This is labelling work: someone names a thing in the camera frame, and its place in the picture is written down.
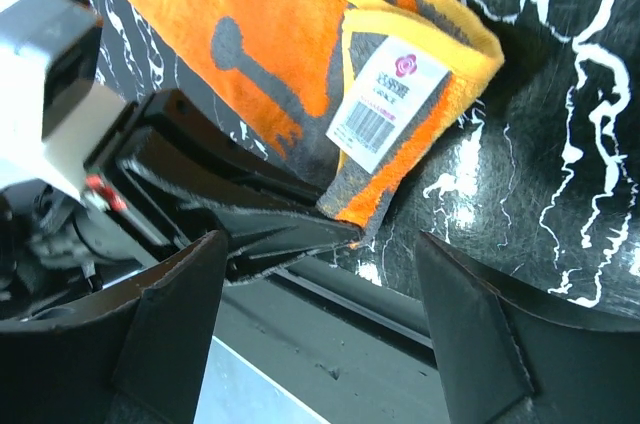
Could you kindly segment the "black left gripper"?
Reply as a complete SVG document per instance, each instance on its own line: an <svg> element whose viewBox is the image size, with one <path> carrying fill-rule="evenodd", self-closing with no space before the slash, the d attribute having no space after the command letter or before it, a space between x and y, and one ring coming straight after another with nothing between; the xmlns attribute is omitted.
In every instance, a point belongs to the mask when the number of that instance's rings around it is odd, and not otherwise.
<svg viewBox="0 0 640 424"><path fill-rule="evenodd" d="M220 131L181 92L124 103L65 92L55 114L1 120L1 299L68 302L103 268L148 269L210 232L226 241L224 286L356 244L317 191Z"/></svg>

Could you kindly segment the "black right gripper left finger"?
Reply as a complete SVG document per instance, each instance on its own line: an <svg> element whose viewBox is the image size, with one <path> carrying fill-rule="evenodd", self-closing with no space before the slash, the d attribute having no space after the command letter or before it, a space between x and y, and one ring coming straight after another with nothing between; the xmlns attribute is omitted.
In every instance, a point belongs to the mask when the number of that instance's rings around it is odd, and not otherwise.
<svg viewBox="0 0 640 424"><path fill-rule="evenodd" d="M1 324L4 423L190 423L225 277L210 232L97 293Z"/></svg>

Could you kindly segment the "orange and grey towel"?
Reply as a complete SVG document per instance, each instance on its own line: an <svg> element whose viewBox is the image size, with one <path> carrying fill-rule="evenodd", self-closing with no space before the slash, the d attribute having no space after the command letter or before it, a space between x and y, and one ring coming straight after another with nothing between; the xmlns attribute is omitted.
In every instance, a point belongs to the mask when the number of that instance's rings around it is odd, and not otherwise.
<svg viewBox="0 0 640 424"><path fill-rule="evenodd" d="M128 1L366 239L504 62L458 0Z"/></svg>

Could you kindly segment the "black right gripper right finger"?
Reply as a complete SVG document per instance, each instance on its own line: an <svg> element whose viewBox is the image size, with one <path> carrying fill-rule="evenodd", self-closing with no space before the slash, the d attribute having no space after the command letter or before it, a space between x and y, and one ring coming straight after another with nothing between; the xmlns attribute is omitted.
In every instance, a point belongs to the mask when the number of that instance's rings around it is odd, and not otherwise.
<svg viewBox="0 0 640 424"><path fill-rule="evenodd" d="M427 233L415 257L451 422L638 422L638 320L552 296Z"/></svg>

